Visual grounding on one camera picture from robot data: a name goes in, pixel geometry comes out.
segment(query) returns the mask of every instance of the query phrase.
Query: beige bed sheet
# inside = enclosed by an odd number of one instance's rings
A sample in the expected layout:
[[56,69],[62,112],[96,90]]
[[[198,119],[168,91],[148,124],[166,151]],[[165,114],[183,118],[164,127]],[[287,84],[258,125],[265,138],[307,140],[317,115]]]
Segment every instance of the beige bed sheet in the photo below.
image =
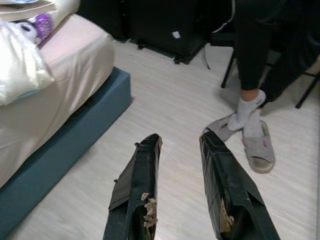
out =
[[72,15],[42,47],[55,82],[0,107],[0,188],[111,74],[113,38]]

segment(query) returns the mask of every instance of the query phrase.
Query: laminate flooring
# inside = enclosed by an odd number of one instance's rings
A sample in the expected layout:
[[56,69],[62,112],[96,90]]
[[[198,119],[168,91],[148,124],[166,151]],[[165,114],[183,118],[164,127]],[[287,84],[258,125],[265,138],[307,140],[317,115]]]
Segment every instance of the laminate flooring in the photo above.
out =
[[[114,43],[115,66],[131,73],[132,105],[77,162],[9,240],[101,240],[113,180],[134,143],[163,139],[158,179],[156,240],[216,239],[204,192],[199,136],[210,122],[235,110],[240,81],[234,66],[220,88],[232,49],[206,46],[211,70],[198,54],[190,65],[133,43]],[[226,145],[257,184],[282,240],[315,240],[319,161],[319,86],[295,109],[311,79],[297,80],[262,112],[276,156],[273,171],[253,172],[241,132]]]

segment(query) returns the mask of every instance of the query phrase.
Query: black luggage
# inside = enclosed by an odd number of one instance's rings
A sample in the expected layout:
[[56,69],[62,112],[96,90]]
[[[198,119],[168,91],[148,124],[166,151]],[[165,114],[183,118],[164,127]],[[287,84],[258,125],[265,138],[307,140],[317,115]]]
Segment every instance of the black luggage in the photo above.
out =
[[156,47],[188,64],[204,46],[211,0],[130,0],[129,28],[139,48]]
[[77,14],[89,19],[114,38],[129,38],[128,0],[82,0]]

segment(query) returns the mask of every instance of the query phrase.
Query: purple package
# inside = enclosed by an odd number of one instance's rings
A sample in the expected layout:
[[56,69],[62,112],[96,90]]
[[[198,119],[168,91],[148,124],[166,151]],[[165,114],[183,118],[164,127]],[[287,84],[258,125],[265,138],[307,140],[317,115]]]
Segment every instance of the purple package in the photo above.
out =
[[42,43],[54,31],[54,22],[49,13],[43,13],[29,18],[28,21],[35,27],[37,31],[35,40],[37,45]]

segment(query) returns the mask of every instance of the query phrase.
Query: gray slipper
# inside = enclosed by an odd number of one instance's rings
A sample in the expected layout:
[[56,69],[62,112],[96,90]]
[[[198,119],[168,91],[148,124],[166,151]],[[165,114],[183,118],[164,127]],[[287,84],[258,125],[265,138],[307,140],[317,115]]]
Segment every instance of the gray slipper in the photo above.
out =
[[276,157],[271,144],[268,126],[264,121],[260,122],[264,136],[243,136],[242,141],[250,168],[258,174],[267,174],[274,168]]
[[213,131],[223,142],[227,141],[233,134],[237,133],[237,131],[231,131],[228,129],[228,120],[231,115],[228,115],[224,118],[216,120],[210,123],[205,129],[202,131],[202,134],[208,132],[209,130]]

